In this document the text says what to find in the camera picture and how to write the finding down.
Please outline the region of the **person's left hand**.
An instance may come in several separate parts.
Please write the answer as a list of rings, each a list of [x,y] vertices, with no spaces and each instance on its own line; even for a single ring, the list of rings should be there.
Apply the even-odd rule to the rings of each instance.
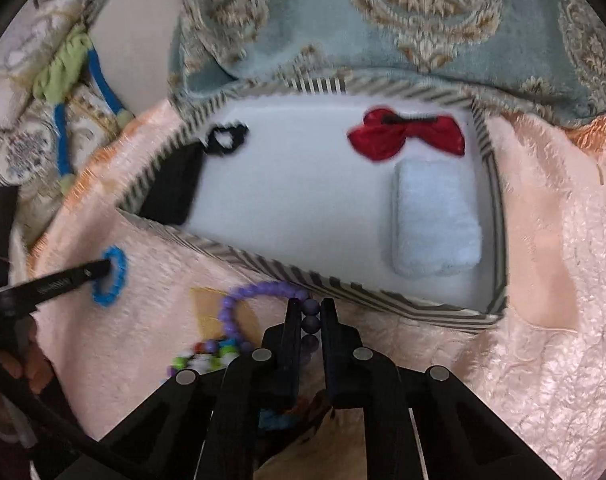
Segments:
[[[25,379],[30,390],[35,394],[40,394],[54,377],[53,367],[38,345],[38,326],[34,318],[22,321],[20,327],[26,330],[26,346],[19,352],[18,358],[0,350],[0,365],[8,371],[12,378]],[[0,437],[10,443],[18,440],[17,431],[1,393]]]

